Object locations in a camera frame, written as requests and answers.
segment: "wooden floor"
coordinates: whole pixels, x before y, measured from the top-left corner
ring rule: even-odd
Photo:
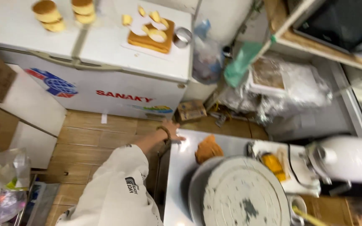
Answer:
[[[268,140],[265,131],[256,124],[232,120],[219,128],[215,121],[213,117],[206,117],[200,122],[185,124],[182,128]],[[132,143],[159,125],[158,121],[118,116],[108,116],[107,124],[101,124],[101,114],[69,110],[47,169],[48,174],[39,176],[40,181],[61,183],[45,225],[54,226],[59,215],[78,203],[94,172],[115,148]],[[158,144],[148,156],[148,191],[152,191],[156,181],[157,152],[163,150],[164,144]]]

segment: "hand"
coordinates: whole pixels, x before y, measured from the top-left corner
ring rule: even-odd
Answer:
[[[168,129],[172,140],[186,140],[185,137],[179,137],[177,135],[177,129],[180,127],[180,124],[174,123],[171,120],[168,121],[168,120],[164,119],[164,121],[161,125]]]

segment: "white sleeve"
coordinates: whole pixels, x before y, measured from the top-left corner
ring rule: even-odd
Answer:
[[[138,146],[115,149],[87,184],[73,214],[57,226],[162,226],[158,208],[143,185],[148,171],[148,160]]]

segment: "white chest freezer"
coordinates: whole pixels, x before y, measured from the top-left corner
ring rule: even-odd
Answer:
[[[65,108],[137,118],[170,119],[191,73],[188,46],[170,56],[123,47],[129,29],[121,14],[157,10],[175,27],[192,29],[191,14],[143,1],[101,0],[92,25],[74,20],[70,1],[55,1],[67,29],[43,29],[31,11],[36,0],[0,0],[0,57],[18,64]]]

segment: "white wall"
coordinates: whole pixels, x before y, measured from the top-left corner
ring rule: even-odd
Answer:
[[[196,13],[198,0],[146,0],[191,14]],[[202,0],[197,22],[209,19],[209,37],[223,45],[229,44],[251,8],[252,0]]]

